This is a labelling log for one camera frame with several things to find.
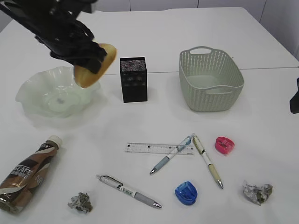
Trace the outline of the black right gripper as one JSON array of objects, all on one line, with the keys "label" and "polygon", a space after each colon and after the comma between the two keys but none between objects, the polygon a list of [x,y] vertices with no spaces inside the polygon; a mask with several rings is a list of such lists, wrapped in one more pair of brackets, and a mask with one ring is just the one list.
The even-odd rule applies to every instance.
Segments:
[{"label": "black right gripper", "polygon": [[292,114],[299,113],[299,78],[297,78],[297,88],[298,88],[297,92],[289,101],[290,112]]}]

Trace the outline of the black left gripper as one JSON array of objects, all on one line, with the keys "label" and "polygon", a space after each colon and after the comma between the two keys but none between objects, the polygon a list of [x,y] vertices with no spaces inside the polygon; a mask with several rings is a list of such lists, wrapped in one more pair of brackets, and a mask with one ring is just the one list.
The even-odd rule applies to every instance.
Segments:
[{"label": "black left gripper", "polygon": [[107,52],[93,42],[94,35],[78,14],[38,14],[34,16],[36,39],[44,44],[55,59],[69,62],[96,74]]}]

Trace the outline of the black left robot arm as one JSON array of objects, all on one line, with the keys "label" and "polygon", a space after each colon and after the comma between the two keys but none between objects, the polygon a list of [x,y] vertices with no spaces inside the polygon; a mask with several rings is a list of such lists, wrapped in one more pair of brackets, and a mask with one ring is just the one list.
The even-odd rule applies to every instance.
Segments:
[{"label": "black left robot arm", "polygon": [[94,42],[91,30],[77,20],[92,13],[94,0],[2,0],[0,9],[35,34],[50,56],[89,70],[104,73],[108,51]]}]

